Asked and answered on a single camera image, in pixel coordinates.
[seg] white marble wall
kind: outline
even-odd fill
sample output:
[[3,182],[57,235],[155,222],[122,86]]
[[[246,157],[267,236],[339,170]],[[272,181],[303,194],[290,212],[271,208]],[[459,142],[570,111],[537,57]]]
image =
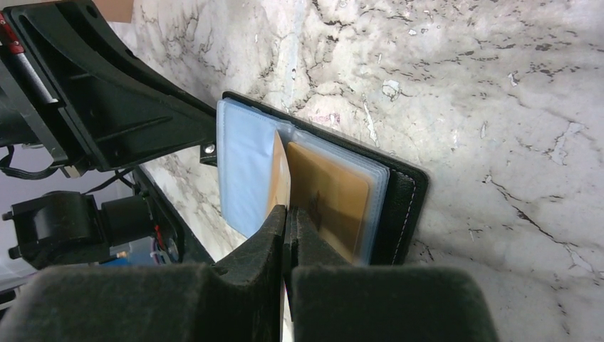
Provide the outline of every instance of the white marble wall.
[[[115,29],[208,103],[236,90],[428,171],[409,259],[471,273],[503,341],[602,341],[603,12],[600,0],[138,0]],[[243,238],[198,157],[146,166],[218,259]]]

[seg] card holder wallet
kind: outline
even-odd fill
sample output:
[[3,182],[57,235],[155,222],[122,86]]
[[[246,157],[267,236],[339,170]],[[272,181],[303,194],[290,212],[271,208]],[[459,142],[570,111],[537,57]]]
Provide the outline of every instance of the card holder wallet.
[[370,264],[394,265],[404,262],[428,190],[429,180],[425,172],[340,133],[320,128],[238,93],[225,92],[222,97],[288,121],[299,130],[386,166],[390,171],[390,178]]

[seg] card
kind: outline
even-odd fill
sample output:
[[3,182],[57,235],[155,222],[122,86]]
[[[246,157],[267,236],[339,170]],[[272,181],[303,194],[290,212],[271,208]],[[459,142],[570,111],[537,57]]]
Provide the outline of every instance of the card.
[[290,142],[291,206],[305,209],[319,235],[348,261],[360,248],[368,205],[368,178]]
[[289,209],[291,176],[287,155],[279,133],[275,131],[273,146],[273,166],[271,168],[271,185],[269,188],[269,204],[266,206],[266,216],[276,205],[285,205]]

